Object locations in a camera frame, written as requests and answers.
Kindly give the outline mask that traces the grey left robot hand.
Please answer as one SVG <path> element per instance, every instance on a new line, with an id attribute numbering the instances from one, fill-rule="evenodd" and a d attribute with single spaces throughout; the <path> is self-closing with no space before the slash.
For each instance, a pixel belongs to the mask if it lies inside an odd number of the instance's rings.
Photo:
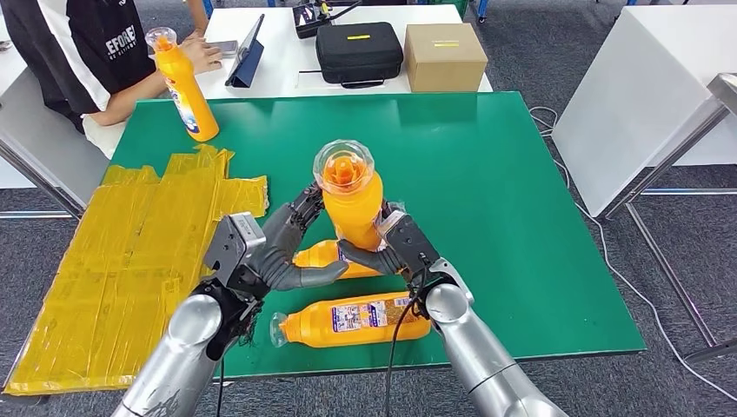
<path id="1" fill-rule="evenodd" d="M 333 261 L 325 267 L 299 267 L 293 262 L 306 231 L 323 209 L 322 190 L 312 182 L 263 224 L 266 242 L 249 259 L 249 266 L 270 289 L 321 287 L 347 271 L 349 265 L 345 261 Z"/>

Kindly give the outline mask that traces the person's right hand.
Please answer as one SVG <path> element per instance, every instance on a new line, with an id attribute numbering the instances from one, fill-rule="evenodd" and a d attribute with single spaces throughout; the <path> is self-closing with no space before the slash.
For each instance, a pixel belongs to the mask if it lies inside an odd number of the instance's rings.
<path id="1" fill-rule="evenodd" d="M 207 43 L 203 37 L 191 36 L 183 40 L 179 48 L 191 61 L 195 75 L 219 70 L 222 67 L 221 50 Z"/>

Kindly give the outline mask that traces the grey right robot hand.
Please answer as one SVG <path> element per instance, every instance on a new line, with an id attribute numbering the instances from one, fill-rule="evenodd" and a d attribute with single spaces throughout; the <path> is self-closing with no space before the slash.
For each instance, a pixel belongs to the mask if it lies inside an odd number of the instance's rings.
<path id="1" fill-rule="evenodd" d="M 388 219 L 395 212 L 405 212 L 403 202 L 382 202 L 382 210 L 379 214 L 375 229 L 380 238 L 384 238 L 388 230 Z M 347 240 L 340 240 L 338 248 L 345 255 L 346 259 L 354 263 L 371 268 L 380 275 L 396 275 L 405 269 L 406 265 L 399 255 L 387 245 L 384 249 L 378 251 L 369 251 L 359 248 L 354 243 Z"/>

